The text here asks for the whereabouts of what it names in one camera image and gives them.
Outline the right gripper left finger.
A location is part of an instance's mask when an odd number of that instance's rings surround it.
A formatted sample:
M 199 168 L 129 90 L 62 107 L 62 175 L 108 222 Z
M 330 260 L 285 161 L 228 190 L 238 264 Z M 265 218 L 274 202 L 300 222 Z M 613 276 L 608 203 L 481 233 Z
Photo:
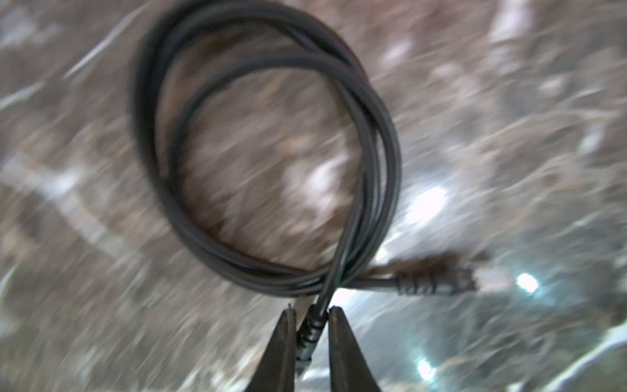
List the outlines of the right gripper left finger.
M 296 312 L 284 310 L 279 317 L 246 392 L 293 392 L 297 351 Z

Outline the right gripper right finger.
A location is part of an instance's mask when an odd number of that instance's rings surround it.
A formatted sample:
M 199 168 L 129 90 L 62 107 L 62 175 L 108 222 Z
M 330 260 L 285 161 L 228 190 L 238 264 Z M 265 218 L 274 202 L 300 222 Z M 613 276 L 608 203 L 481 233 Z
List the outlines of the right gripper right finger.
M 381 392 L 341 307 L 329 310 L 331 391 Z

